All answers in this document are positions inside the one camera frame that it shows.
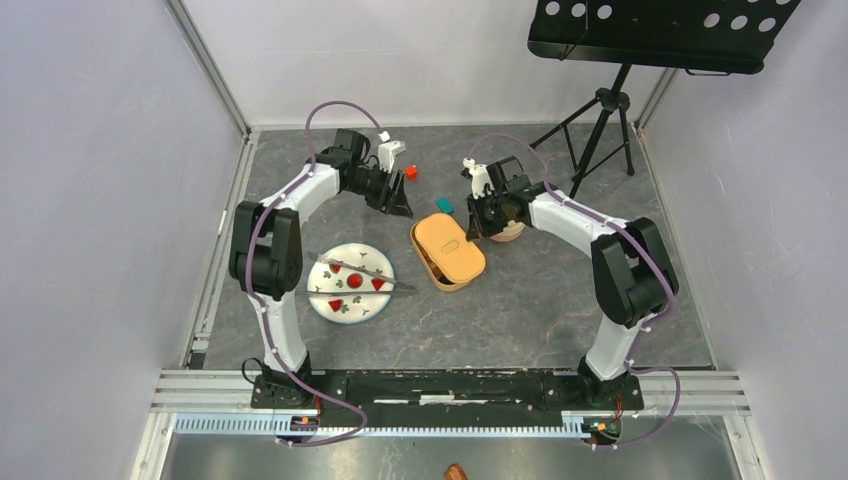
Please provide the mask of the metal serving tongs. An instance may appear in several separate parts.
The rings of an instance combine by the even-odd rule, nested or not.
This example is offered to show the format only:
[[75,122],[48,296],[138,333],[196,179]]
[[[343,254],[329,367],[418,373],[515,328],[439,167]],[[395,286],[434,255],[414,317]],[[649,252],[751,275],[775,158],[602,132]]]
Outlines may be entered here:
[[382,280],[385,283],[394,285],[398,290],[405,290],[405,291],[415,291],[416,290],[416,288],[411,284],[402,282],[402,281],[397,280],[395,278],[391,278],[389,276],[383,275],[383,274],[378,273],[376,271],[368,270],[364,267],[357,267],[355,265],[343,262],[341,260],[331,258],[331,257],[324,255],[324,254],[319,254],[319,253],[316,253],[316,252],[307,251],[306,256],[310,260],[313,260],[313,261],[318,262],[318,263],[326,264],[328,266],[333,266],[333,265],[339,266],[341,268],[346,268],[346,269],[351,270],[351,271],[356,272],[356,273],[368,275],[368,276],[372,277],[373,279]]

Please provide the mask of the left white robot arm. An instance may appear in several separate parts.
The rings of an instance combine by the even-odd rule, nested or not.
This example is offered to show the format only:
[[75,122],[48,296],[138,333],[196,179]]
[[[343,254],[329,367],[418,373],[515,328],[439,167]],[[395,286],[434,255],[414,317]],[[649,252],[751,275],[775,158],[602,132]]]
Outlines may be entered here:
[[290,407],[302,407],[316,394],[296,312],[302,225],[342,192],[362,197],[380,213],[412,215],[404,174],[395,167],[406,145],[386,132],[378,140],[373,145],[357,131],[337,130],[333,143],[312,152],[281,190],[259,202],[243,201],[234,213],[228,270],[255,309],[264,343],[254,384]]

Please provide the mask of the tan oblong box lid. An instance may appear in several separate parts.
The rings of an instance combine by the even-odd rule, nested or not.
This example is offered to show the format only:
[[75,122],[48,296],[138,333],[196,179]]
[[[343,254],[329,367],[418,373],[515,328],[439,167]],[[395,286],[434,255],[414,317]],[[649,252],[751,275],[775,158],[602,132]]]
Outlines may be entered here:
[[466,239],[465,230],[450,215],[434,213],[418,221],[416,237],[426,254],[454,283],[469,284],[485,270],[483,252]]

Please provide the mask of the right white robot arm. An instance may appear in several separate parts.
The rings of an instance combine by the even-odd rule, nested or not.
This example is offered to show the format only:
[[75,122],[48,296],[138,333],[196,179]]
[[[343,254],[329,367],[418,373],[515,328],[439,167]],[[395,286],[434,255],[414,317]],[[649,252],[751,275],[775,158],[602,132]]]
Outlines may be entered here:
[[640,334],[676,299],[676,274],[656,224],[602,214],[546,181],[532,182],[515,157],[489,165],[466,157],[462,164],[471,182],[468,239],[492,238],[509,223],[523,224],[590,259],[602,320],[578,366],[577,392],[591,408],[606,406],[631,372]]

